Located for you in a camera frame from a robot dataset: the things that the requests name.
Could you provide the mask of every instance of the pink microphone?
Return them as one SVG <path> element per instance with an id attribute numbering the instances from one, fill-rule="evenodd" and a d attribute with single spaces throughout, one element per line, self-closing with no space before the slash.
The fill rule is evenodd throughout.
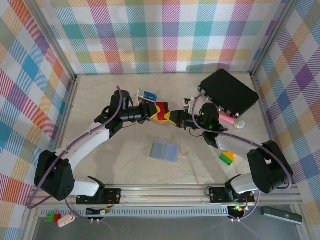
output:
<path id="1" fill-rule="evenodd" d="M 223 115 L 221 113 L 219 113 L 219 120 L 224 120 L 230 124 L 232 124 L 233 126 L 235 126 L 237 129 L 243 129 L 245 126 L 245 122 L 242 121 L 241 119 L 235 119 L 233 117 L 227 116 L 227 115 Z"/>

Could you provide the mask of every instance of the blue notebook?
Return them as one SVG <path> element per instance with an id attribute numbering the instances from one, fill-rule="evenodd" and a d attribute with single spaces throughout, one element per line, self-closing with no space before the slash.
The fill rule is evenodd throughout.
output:
<path id="1" fill-rule="evenodd" d="M 152 144 L 150 158 L 169 163 L 177 163 L 179 155 L 179 146 L 176 144 L 155 141 Z"/>

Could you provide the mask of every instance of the colorful plaid backdrop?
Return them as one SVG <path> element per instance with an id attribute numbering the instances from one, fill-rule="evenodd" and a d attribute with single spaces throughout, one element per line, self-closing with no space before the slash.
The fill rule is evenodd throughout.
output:
<path id="1" fill-rule="evenodd" d="M 0 240 L 18 235 L 39 154 L 55 143 L 70 85 L 23 0 L 0 0 Z"/>
<path id="2" fill-rule="evenodd" d="M 79 74 L 202 73 L 217 68 L 247 72 L 268 25 L 279 16 L 278 12 L 273 19 L 280 4 L 280 0 L 37 2 Z"/>
<path id="3" fill-rule="evenodd" d="M 267 31 L 265 32 L 262 41 L 260 42 L 259 48 L 258 50 L 255 52 L 255 55 L 253 57 L 253 61 L 251 62 L 250 68 L 249 68 L 249 72 L 252 72 L 254 66 L 257 63 L 257 60 L 259 59 L 264 47 L 266 46 L 267 41 L 270 38 L 271 33 L 275 30 L 276 26 L 277 26 L 277 22 L 279 20 L 280 15 L 283 13 L 283 10 L 286 6 L 286 3 L 289 0 L 281 0 L 280 5 L 278 6 L 278 9 L 276 10 L 273 19 L 267 29 Z"/>
<path id="4" fill-rule="evenodd" d="M 271 130 L 320 239 L 320 0 L 300 0 L 258 74 Z"/>

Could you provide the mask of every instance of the red and green object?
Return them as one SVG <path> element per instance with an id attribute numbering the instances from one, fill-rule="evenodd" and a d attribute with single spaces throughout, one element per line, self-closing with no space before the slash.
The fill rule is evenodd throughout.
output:
<path id="1" fill-rule="evenodd" d="M 235 160 L 235 154 L 231 151 L 225 151 L 221 154 L 220 159 L 230 166 Z"/>
<path id="2" fill-rule="evenodd" d="M 60 218 L 61 218 L 61 214 L 48 213 L 45 218 L 45 222 L 46 223 L 57 223 Z"/>
<path id="3" fill-rule="evenodd" d="M 165 114 L 169 112 L 169 104 L 167 102 L 156 102 L 156 105 L 160 108 L 160 112 L 157 115 L 158 121 L 167 121 Z"/>

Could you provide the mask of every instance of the metal frame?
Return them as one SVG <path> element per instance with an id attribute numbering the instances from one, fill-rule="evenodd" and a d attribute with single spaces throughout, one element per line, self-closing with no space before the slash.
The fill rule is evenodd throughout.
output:
<path id="1" fill-rule="evenodd" d="M 70 54 L 71 58 L 73 59 L 73 68 L 75 69 L 77 74 L 85 74 L 83 67 L 82 67 L 82 64 L 80 63 L 80 61 L 76 55 L 76 52 L 74 51 L 74 48 L 72 47 L 72 45 L 69 41 L 69 38 L 68 38 L 59 18 L 57 16 L 57 13 L 56 13 L 55 8 L 53 7 L 52 3 L 50 2 L 50 0 L 42 0 L 42 3 L 44 5 L 45 14 L 48 19 L 48 22 L 52 22 L 54 24 L 55 29 L 57 30 L 57 32 L 59 33 L 59 35 L 61 37 L 61 41 L 63 42 L 64 47 L 66 48 L 66 50 Z"/>
<path id="2" fill-rule="evenodd" d="M 260 44 L 263 41 L 265 34 L 268 31 L 268 28 L 269 28 L 275 14 L 277 13 L 277 10 L 278 10 L 281 2 L 282 2 L 282 0 L 273 0 L 272 1 L 271 7 L 268 11 L 266 18 L 263 21 L 263 25 L 261 26 L 259 34 L 256 36 L 256 40 L 254 42 L 254 45 L 251 47 L 251 53 L 250 53 L 249 58 L 246 61 L 244 68 L 243 68 L 244 72 L 248 72 L 250 70 L 250 66 L 251 66 L 252 62 L 254 61 L 256 52 L 258 51 Z"/>
<path id="3" fill-rule="evenodd" d="M 119 205 L 114 206 L 115 210 L 120 210 L 124 215 L 124 210 L 132 209 L 154 209 L 157 207 L 174 209 L 176 211 L 183 210 L 185 207 L 192 207 L 198 210 L 206 210 L 208 208 L 225 208 L 226 206 L 235 206 L 235 203 L 210 203 L 210 198 L 205 194 L 205 189 L 208 186 L 224 187 L 223 184 L 119 184 L 109 185 L 106 188 L 122 189 L 121 201 Z M 46 198 L 48 194 L 42 190 L 34 199 L 32 204 Z M 76 205 L 76 197 L 68 197 L 68 202 L 71 207 L 78 213 L 83 213 L 84 208 L 101 208 L 104 205 Z M 306 224 L 297 226 L 301 239 L 308 240 L 312 238 L 310 231 L 310 224 L 306 221 L 303 210 L 302 198 L 300 196 L 298 187 L 293 185 L 288 190 L 274 190 L 270 194 L 261 194 L 259 205 L 272 206 L 272 205 L 290 205 L 294 213 L 301 214 L 303 221 Z M 64 201 L 57 201 L 54 198 L 49 199 L 41 206 L 29 210 L 23 216 L 21 223 L 21 231 L 19 234 L 20 240 L 32 239 L 38 218 L 43 217 L 43 210 L 64 211 L 66 204 Z M 216 216 L 225 217 L 225 214 L 218 214 Z"/>
<path id="4" fill-rule="evenodd" d="M 257 86 L 257 83 L 256 83 L 256 81 L 255 81 L 253 76 L 251 76 L 251 81 L 252 81 L 252 85 L 253 85 L 254 91 L 256 93 L 258 93 L 258 86 Z M 266 132 L 268 133 L 268 137 L 269 137 L 269 139 L 274 141 L 275 138 L 272 135 L 271 126 L 270 126 L 270 123 L 268 121 L 267 112 L 266 112 L 266 110 L 264 108 L 264 105 L 262 103 L 261 97 L 259 97 L 258 103 L 259 103 L 259 106 L 260 106 L 260 113 L 262 114 L 263 123 L 264 123 L 264 126 L 266 127 L 266 130 L 267 130 Z"/>
<path id="5" fill-rule="evenodd" d="M 77 90 L 79 87 L 81 77 L 77 77 L 74 81 L 71 83 L 70 92 L 68 96 L 68 100 L 65 105 L 65 110 L 63 113 L 62 121 L 60 124 L 60 128 L 56 135 L 56 142 L 54 145 L 54 149 L 59 149 L 62 146 L 62 143 L 64 141 L 65 131 L 67 128 L 67 124 L 71 115 L 72 108 L 74 106 L 74 102 L 77 95 Z"/>
<path id="6" fill-rule="evenodd" d="M 108 189 L 122 189 L 121 201 L 117 207 L 200 207 L 200 206 L 236 206 L 236 203 L 210 203 L 205 194 L 208 186 L 224 187 L 224 184 L 119 184 L 106 186 Z M 32 204 L 39 203 L 49 195 L 40 190 Z M 76 196 L 67 198 L 72 206 L 76 205 Z M 302 204 L 298 187 L 293 185 L 290 189 L 274 190 L 270 194 L 261 194 L 260 202 L 264 205 Z M 43 207 L 64 207 L 64 201 L 50 198 L 44 202 Z M 104 207 L 104 205 L 85 205 L 90 207 Z"/>
<path id="7" fill-rule="evenodd" d="M 24 0 L 24 3 L 29 9 L 32 16 L 34 17 L 36 23 L 39 25 L 41 32 L 43 33 L 44 37 L 53 49 L 64 70 L 67 72 L 72 81 L 76 81 L 76 74 L 73 68 L 71 67 L 64 51 L 60 47 L 60 44 L 58 43 L 58 40 L 56 39 L 54 32 L 52 31 L 44 15 L 42 14 L 42 11 L 39 8 L 38 4 L 35 0 Z"/>
<path id="8" fill-rule="evenodd" d="M 251 76 L 254 78 L 257 73 L 260 71 L 260 69 L 262 68 L 263 64 L 265 63 L 273 45 L 275 44 L 275 42 L 277 41 L 278 37 L 280 36 L 282 30 L 284 29 L 289 17 L 291 16 L 291 13 L 294 11 L 294 9 L 296 8 L 297 4 L 298 4 L 299 0 L 287 0 L 281 14 L 280 17 L 278 19 L 278 21 L 275 24 L 275 27 L 268 39 L 268 41 L 266 42 L 259 58 L 256 61 L 256 64 L 254 65 L 252 72 L 251 72 Z"/>

